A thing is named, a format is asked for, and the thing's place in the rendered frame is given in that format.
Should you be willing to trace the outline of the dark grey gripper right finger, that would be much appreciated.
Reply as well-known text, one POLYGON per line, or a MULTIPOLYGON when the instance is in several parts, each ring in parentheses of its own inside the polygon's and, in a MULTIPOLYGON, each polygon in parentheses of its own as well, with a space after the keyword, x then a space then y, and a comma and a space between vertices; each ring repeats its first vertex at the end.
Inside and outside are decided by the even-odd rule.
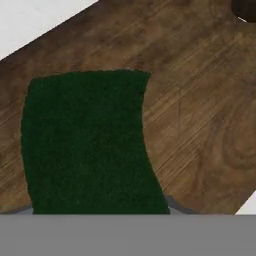
POLYGON ((195 211, 180 205, 178 202, 176 202, 174 200, 174 198, 172 196, 165 195, 165 199, 170 208, 175 209, 176 211, 178 211, 182 214, 195 214, 195 211))

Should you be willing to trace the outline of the dark brown round object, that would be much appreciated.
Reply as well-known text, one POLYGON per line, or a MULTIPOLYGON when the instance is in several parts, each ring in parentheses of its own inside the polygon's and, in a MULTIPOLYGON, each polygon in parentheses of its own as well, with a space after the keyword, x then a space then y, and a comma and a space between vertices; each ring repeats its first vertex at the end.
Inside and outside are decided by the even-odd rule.
POLYGON ((237 17, 256 23, 256 0, 232 0, 231 10, 237 17))

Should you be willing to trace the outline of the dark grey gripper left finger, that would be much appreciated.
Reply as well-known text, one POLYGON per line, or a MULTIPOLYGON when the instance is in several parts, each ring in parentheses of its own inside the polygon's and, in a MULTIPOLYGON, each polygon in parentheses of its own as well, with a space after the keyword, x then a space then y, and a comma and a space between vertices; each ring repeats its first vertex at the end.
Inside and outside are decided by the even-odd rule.
POLYGON ((25 205, 17 209, 7 211, 7 214, 32 214, 32 213, 33 213, 32 205, 25 205))

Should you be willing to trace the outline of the dark green sponge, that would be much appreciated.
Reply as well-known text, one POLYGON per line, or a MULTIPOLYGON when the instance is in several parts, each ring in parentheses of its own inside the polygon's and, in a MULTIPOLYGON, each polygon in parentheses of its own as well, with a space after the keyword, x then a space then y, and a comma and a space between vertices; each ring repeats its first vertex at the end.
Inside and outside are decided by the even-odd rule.
POLYGON ((143 134, 149 73, 72 72, 33 79, 21 120, 36 214, 166 214, 143 134))

